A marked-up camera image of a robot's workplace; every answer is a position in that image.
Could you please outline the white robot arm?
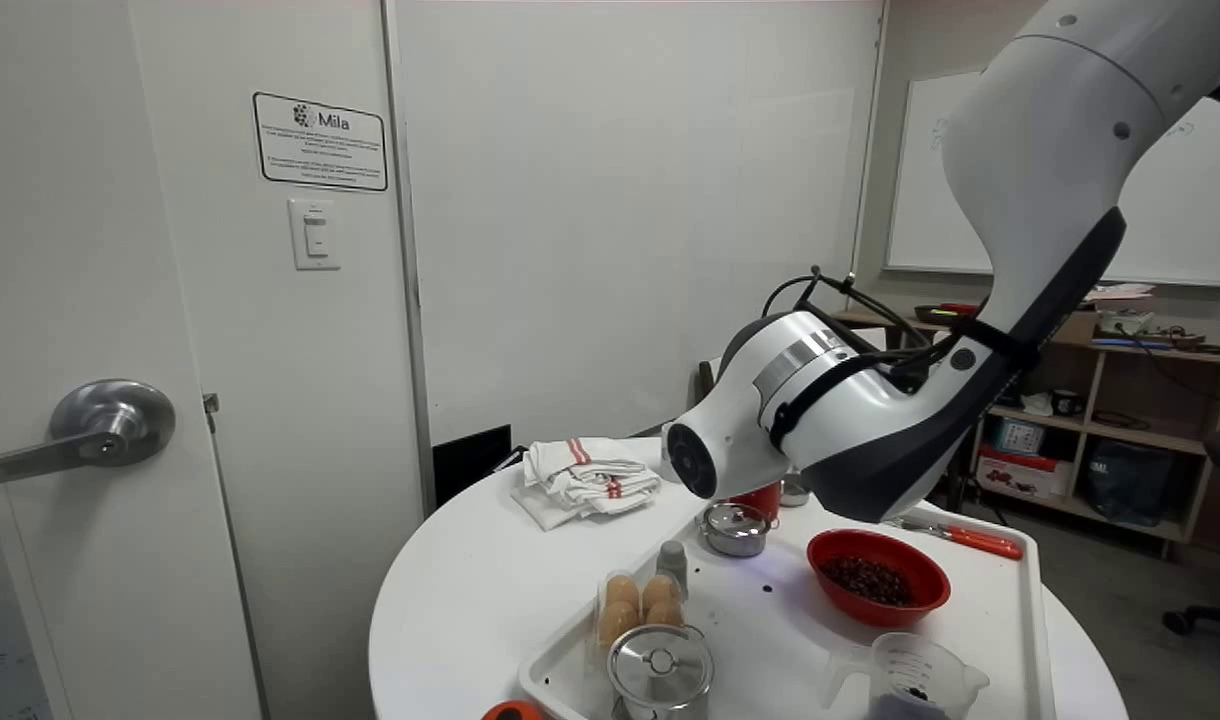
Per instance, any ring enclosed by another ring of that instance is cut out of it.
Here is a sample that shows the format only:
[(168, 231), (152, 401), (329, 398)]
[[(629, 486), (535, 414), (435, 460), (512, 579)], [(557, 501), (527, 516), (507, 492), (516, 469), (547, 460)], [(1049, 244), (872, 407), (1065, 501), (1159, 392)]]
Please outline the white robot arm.
[(1220, 105), (1220, 0), (1040, 0), (946, 118), (946, 186), (990, 262), (971, 307), (902, 352), (817, 307), (748, 320), (662, 430), (666, 471), (695, 501), (792, 481), (859, 525), (928, 501), (1103, 279), (1123, 186), (1203, 99)]

